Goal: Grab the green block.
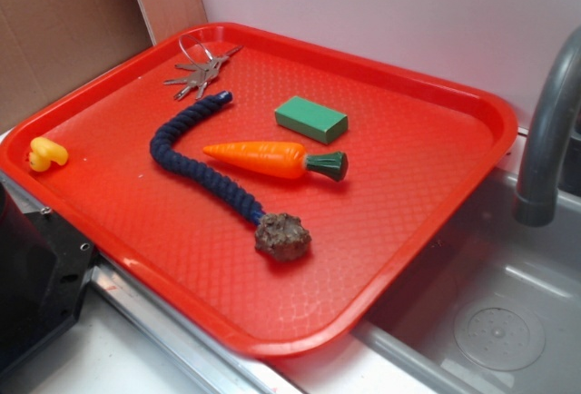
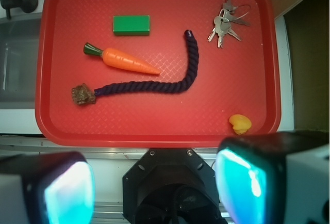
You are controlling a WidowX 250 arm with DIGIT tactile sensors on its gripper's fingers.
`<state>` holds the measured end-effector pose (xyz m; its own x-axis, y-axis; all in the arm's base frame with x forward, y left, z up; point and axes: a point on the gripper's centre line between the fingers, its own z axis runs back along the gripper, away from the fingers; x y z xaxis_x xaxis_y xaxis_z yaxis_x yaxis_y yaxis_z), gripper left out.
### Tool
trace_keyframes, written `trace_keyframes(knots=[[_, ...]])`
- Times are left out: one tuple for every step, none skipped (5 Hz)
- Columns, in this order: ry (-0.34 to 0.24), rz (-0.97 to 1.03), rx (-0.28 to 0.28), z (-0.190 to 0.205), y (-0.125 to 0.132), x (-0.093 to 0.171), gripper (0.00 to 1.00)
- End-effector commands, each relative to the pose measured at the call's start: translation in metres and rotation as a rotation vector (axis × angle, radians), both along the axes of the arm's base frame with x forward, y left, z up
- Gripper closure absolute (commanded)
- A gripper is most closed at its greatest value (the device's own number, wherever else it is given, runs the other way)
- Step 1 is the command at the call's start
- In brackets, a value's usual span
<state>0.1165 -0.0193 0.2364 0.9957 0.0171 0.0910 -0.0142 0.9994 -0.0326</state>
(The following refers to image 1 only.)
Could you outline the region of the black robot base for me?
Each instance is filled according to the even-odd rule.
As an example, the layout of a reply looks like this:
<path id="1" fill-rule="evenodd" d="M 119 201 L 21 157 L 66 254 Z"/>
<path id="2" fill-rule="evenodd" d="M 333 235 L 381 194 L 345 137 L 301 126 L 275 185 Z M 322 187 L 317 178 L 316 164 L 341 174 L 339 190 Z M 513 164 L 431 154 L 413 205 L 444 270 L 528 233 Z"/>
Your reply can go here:
<path id="1" fill-rule="evenodd" d="M 73 327 L 96 249 L 57 212 L 22 212 L 1 189 L 1 376 Z"/>

